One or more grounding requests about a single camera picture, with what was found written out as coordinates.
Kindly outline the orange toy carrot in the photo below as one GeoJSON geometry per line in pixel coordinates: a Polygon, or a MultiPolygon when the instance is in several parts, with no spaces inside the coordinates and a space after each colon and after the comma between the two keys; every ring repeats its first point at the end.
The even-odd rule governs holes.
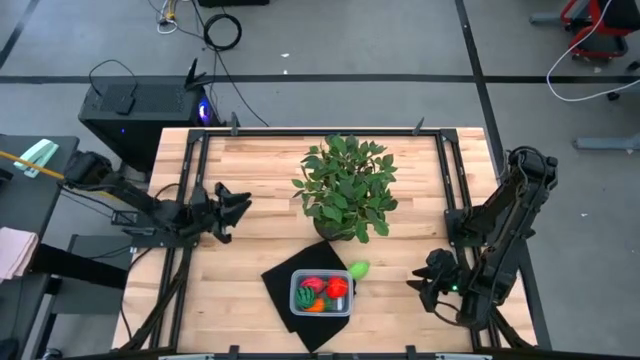
{"type": "Polygon", "coordinates": [[[331,299],[320,297],[316,298],[313,304],[304,309],[305,312],[326,313],[332,310],[333,302],[331,299]]]}

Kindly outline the yellow pencil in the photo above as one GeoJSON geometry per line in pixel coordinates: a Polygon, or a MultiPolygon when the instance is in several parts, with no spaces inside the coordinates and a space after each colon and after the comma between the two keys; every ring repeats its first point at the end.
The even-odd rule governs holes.
{"type": "Polygon", "coordinates": [[[26,160],[24,160],[22,158],[19,158],[19,157],[13,155],[13,154],[10,154],[10,153],[4,152],[4,151],[0,151],[0,157],[9,159],[9,160],[14,161],[14,162],[18,162],[18,163],[20,163],[22,165],[25,165],[27,168],[32,168],[32,169],[38,170],[40,173],[46,174],[46,175],[48,175],[50,177],[53,177],[53,178],[56,178],[56,179],[59,179],[59,180],[64,180],[64,175],[63,174],[60,174],[58,172],[49,170],[49,169],[47,169],[45,167],[42,167],[42,166],[39,166],[39,165],[37,165],[35,163],[26,161],[26,160]]]}

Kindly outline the black aluminium table frame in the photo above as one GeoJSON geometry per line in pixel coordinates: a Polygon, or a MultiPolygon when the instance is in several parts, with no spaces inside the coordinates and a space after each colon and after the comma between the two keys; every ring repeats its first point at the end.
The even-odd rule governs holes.
{"type": "MultiPolygon", "coordinates": [[[[355,135],[383,145],[394,158],[391,186],[398,207],[387,214],[387,236],[334,244],[345,264],[367,261],[347,324],[316,350],[321,360],[433,352],[470,352],[505,346],[496,327],[471,332],[453,325],[459,297],[443,297],[427,313],[409,283],[428,253],[448,244],[444,214],[481,204],[497,186],[493,159],[480,128],[358,128],[355,135]]],[[[319,237],[296,196],[308,150],[321,145],[323,128],[213,129],[207,139],[189,129],[163,132],[151,187],[164,198],[175,182],[223,183],[253,202],[233,239],[203,235],[191,252],[188,280],[170,302],[146,347],[171,345],[181,353],[216,358],[305,358],[308,350],[289,330],[269,297],[264,272],[319,237]]]]}

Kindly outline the red toy tomato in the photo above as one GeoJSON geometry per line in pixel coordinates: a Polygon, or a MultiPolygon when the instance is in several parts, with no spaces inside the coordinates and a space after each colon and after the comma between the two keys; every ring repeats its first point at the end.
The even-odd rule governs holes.
{"type": "Polygon", "coordinates": [[[326,295],[331,299],[343,298],[348,294],[349,282],[342,277],[330,277],[325,289],[326,295]]]}

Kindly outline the grey metal bar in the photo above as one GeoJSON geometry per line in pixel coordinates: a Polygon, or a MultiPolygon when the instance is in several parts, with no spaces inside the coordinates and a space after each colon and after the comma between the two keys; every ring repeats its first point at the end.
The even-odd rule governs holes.
{"type": "Polygon", "coordinates": [[[640,151],[640,133],[628,137],[579,137],[573,144],[582,150],[640,151]]]}

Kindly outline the black computer tower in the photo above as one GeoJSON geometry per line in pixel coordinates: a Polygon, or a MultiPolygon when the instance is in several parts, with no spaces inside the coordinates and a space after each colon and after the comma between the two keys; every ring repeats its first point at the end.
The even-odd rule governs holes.
{"type": "Polygon", "coordinates": [[[181,77],[97,79],[90,85],[78,119],[126,165],[139,172],[153,170],[165,128],[219,127],[216,107],[204,86],[184,89],[181,77]],[[123,96],[135,104],[129,115],[115,107],[123,96]]]}

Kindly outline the black cloth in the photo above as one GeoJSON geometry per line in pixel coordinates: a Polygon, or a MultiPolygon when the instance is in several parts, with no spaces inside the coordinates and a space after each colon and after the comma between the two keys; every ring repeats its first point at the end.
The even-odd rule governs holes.
{"type": "Polygon", "coordinates": [[[304,248],[261,275],[287,330],[297,333],[305,348],[314,352],[339,333],[349,323],[350,317],[294,315],[289,306],[291,276],[301,269],[346,270],[346,266],[331,245],[322,241],[304,248]]]}

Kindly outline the clear plastic tupperware container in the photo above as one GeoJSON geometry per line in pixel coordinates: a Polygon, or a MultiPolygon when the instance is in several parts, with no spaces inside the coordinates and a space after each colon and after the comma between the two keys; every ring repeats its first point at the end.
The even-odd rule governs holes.
{"type": "Polygon", "coordinates": [[[301,269],[296,270],[291,275],[290,292],[289,292],[289,308],[292,314],[306,317],[348,317],[353,309],[354,304],[355,283],[349,272],[345,270],[327,270],[327,269],[301,269]],[[295,305],[294,292],[300,286],[301,281],[306,277],[317,276],[326,282],[330,277],[342,277],[349,282],[348,294],[339,299],[331,299],[326,295],[325,289],[322,293],[316,294],[316,298],[324,297],[331,299],[333,302],[332,310],[326,313],[305,312],[295,305]]]}

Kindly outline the green striped toy watermelon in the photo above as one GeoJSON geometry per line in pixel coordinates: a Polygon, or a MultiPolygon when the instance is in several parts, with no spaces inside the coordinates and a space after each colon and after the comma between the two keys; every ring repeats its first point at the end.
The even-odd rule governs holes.
{"type": "Polygon", "coordinates": [[[308,309],[315,304],[316,292],[308,286],[298,287],[294,292],[295,305],[300,309],[308,309]]]}

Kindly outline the black side desk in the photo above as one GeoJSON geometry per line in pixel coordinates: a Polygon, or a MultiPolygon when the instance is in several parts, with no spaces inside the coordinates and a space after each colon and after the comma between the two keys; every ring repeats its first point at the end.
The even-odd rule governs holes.
{"type": "MultiPolygon", "coordinates": [[[[43,173],[29,178],[6,159],[0,159],[0,169],[13,174],[0,186],[0,228],[43,237],[60,195],[58,180],[43,173]]],[[[27,348],[49,281],[48,274],[35,273],[0,283],[0,342],[16,342],[13,360],[20,360],[27,348]]]]}

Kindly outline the red and black chair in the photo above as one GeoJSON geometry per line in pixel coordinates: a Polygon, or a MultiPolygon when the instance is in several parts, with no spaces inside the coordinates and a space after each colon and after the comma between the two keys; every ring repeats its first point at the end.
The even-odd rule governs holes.
{"type": "Polygon", "coordinates": [[[534,13],[531,24],[560,25],[571,33],[573,59],[605,61],[628,52],[626,37],[640,31],[640,7],[636,0],[568,0],[556,13],[534,13]]]}

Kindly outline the green potted plant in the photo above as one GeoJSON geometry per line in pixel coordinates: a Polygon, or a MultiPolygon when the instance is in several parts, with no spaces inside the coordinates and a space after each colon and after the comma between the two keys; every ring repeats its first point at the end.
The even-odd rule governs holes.
{"type": "Polygon", "coordinates": [[[291,180],[305,216],[327,241],[370,241],[369,232],[386,237],[386,214],[398,201],[394,155],[373,140],[330,134],[311,146],[300,161],[302,176],[291,180]]]}

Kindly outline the black box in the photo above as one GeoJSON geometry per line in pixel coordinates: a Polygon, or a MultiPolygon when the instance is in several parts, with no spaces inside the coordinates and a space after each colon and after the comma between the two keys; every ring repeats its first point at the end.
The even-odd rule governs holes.
{"type": "Polygon", "coordinates": [[[197,0],[202,7],[227,7],[227,6],[265,6],[271,0],[197,0]]]}

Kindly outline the red toy strawberry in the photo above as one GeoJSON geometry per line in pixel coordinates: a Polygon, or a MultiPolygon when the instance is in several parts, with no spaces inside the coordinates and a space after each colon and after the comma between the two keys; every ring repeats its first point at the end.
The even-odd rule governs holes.
{"type": "Polygon", "coordinates": [[[301,287],[308,287],[312,289],[316,294],[320,294],[324,291],[326,287],[326,282],[317,276],[311,276],[304,278],[301,283],[301,287]]]}

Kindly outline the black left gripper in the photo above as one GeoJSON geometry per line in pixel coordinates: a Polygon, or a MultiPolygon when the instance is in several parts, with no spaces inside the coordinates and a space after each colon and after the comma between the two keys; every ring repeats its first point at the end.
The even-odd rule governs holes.
{"type": "Polygon", "coordinates": [[[189,202],[191,224],[187,227],[187,234],[209,232],[223,244],[228,244],[232,236],[227,228],[235,227],[251,206],[251,193],[233,193],[217,182],[214,194],[217,200],[212,199],[202,185],[194,187],[189,202]]]}

